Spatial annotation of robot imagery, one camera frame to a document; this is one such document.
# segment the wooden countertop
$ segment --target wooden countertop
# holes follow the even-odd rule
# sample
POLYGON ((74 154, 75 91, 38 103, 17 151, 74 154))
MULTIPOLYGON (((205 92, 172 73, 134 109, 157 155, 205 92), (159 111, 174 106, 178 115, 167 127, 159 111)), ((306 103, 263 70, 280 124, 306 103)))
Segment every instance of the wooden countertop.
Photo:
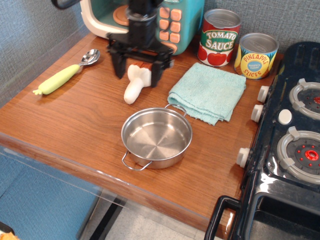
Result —
MULTIPOLYGON (((282 56, 277 55, 269 77, 247 79, 230 122, 212 126, 186 116, 193 137, 182 161, 137 172, 121 161, 126 152, 123 123, 139 110, 168 104, 170 89, 200 63, 198 41, 174 56, 173 68, 163 72, 157 87, 143 88, 132 105, 124 101, 128 77, 115 76, 107 44, 108 40, 88 34, 2 107, 0 144, 205 231, 218 197, 239 199, 244 170, 236 164, 238 151, 253 143, 258 124, 251 120, 252 109, 260 104, 260 87, 272 83, 282 56), (85 66, 49 95, 32 93, 58 71, 79 63, 90 49, 100 50, 97 63, 85 66)), ((134 61, 128 59, 126 67, 134 61)), ((232 62, 220 69, 235 73, 232 62)), ((134 166, 129 157, 126 160, 134 166)))

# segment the toy stove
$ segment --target toy stove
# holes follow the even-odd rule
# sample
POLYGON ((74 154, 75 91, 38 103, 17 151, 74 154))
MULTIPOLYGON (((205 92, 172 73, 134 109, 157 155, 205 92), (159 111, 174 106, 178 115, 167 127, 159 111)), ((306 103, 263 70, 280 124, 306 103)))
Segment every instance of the toy stove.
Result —
POLYGON ((205 239, 214 239, 224 209, 232 209, 228 239, 320 240, 320 43, 289 47, 258 100, 253 146, 237 158, 245 168, 241 199, 218 199, 205 239))

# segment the tomato illustration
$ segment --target tomato illustration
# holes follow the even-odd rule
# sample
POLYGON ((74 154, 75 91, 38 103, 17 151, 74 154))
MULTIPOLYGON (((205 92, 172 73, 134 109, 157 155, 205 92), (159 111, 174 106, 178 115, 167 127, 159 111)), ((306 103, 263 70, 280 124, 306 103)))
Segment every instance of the tomato illustration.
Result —
POLYGON ((199 51, 198 51, 198 58, 201 60, 201 61, 204 61, 207 59, 207 51, 204 50, 204 48, 200 45, 199 46, 199 51))
POLYGON ((220 66, 221 64, 223 64, 227 59, 227 55, 226 54, 221 54, 221 53, 210 53, 208 55, 208 62, 212 65, 212 66, 220 66))
POLYGON ((227 61, 228 63, 230 63, 230 61, 231 61, 232 53, 233 53, 233 52, 234 52, 234 51, 229 52, 229 55, 226 57, 226 61, 227 61))

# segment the white knob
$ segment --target white knob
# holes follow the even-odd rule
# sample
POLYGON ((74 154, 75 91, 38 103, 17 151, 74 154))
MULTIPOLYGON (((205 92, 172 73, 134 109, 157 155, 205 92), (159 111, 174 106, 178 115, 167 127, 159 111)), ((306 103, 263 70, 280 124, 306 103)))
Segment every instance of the white knob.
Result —
POLYGON ((252 121, 255 121, 256 123, 259 122, 263 108, 264 108, 263 105, 257 105, 257 104, 254 105, 254 108, 251 114, 252 121))
POLYGON ((250 148, 240 148, 238 156, 236 158, 236 164, 244 168, 246 166, 249 153, 250 153, 250 148))
POLYGON ((278 115, 278 121, 282 125, 287 125, 292 120, 292 114, 288 109, 283 109, 278 115))
POLYGON ((268 91, 269 91, 268 86, 261 86, 259 94, 258 94, 258 101, 259 102, 261 102, 263 104, 265 103, 268 91))

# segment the oven door handle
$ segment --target oven door handle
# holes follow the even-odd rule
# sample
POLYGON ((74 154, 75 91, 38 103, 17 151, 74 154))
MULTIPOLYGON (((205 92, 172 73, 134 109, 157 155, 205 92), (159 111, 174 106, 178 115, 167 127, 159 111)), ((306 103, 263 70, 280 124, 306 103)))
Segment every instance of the oven door handle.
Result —
POLYGON ((241 201, 235 198, 232 198, 229 196, 219 197, 214 207, 209 226, 205 232, 204 240, 214 240, 221 217, 225 209, 232 209, 236 211, 236 214, 237 214, 240 207, 241 207, 241 201))

